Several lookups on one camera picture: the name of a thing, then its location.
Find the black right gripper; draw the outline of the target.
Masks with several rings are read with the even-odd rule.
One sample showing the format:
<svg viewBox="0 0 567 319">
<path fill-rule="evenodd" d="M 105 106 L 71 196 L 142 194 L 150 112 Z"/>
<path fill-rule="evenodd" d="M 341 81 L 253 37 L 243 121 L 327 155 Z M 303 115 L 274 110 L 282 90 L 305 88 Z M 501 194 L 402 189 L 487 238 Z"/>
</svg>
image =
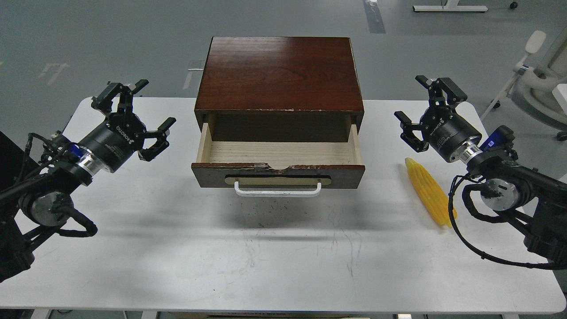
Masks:
<svg viewBox="0 0 567 319">
<path fill-rule="evenodd" d="M 456 152 L 463 143 L 472 140 L 478 143 L 482 134 L 454 110 L 465 102 L 468 96 L 451 78 L 429 79 L 425 75 L 415 76 L 415 80 L 428 90 L 429 106 L 420 119 L 420 124 L 412 123 L 403 111 L 395 111 L 400 121 L 401 139 L 417 153 L 427 151 L 429 145 L 446 161 L 458 160 Z M 423 133 L 418 139 L 414 131 Z"/>
</svg>

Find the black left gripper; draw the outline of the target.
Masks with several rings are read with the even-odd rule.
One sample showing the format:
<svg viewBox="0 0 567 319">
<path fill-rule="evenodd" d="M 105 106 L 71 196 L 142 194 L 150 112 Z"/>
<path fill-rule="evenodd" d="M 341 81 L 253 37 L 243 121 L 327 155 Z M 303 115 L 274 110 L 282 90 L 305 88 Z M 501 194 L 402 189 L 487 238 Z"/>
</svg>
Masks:
<svg viewBox="0 0 567 319">
<path fill-rule="evenodd" d="M 148 83 L 147 79 L 140 79 L 130 88 L 122 83 L 109 82 L 101 94 L 92 97 L 91 107 L 109 118 L 87 134 L 79 144 L 101 160 L 109 172 L 117 171 L 136 151 L 140 160 L 150 162 L 169 147 L 167 136 L 170 127 L 176 123 L 176 118 L 168 117 L 156 131 L 145 132 L 144 123 L 137 115 L 133 115 L 134 95 Z M 113 99 L 117 96 L 118 109 L 113 112 Z M 146 139 L 156 139 L 156 142 L 144 149 L 142 147 Z"/>
</svg>

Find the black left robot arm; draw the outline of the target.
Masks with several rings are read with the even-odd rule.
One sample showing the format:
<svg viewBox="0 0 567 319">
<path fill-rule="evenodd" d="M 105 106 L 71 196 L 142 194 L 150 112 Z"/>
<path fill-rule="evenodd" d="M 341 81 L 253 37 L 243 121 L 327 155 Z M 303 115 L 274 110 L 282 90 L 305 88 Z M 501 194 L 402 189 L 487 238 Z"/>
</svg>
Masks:
<svg viewBox="0 0 567 319">
<path fill-rule="evenodd" d="M 81 141 L 62 132 L 49 138 L 31 132 L 20 149 L 1 137 L 1 280 L 28 270 L 34 250 L 54 234 L 92 237 L 97 226 L 75 208 L 71 194 L 99 171 L 116 172 L 137 153 L 150 162 L 168 146 L 169 117 L 148 131 L 133 111 L 134 95 L 148 84 L 109 82 L 91 107 L 105 119 Z"/>
</svg>

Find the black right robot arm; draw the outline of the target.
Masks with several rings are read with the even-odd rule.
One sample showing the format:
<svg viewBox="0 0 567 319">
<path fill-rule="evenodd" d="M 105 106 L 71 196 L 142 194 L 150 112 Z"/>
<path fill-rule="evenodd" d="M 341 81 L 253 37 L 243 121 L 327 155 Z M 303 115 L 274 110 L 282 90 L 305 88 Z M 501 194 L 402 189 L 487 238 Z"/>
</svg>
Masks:
<svg viewBox="0 0 567 319">
<path fill-rule="evenodd" d="M 466 93 L 450 78 L 416 76 L 427 89 L 429 107 L 418 123 L 403 111 L 394 113 L 400 121 L 401 139 L 417 153 L 432 147 L 446 162 L 462 161 L 466 175 L 457 175 L 448 194 L 448 217 L 458 238 L 481 259 L 508 266 L 541 270 L 565 270 L 566 184 L 517 163 L 513 132 L 499 127 L 482 143 L 482 134 L 456 112 Z M 454 214 L 453 197 L 464 180 L 462 202 L 476 219 L 508 223 L 524 236 L 526 249 L 547 259 L 547 263 L 512 262 L 492 256 L 470 244 L 461 234 Z"/>
</svg>

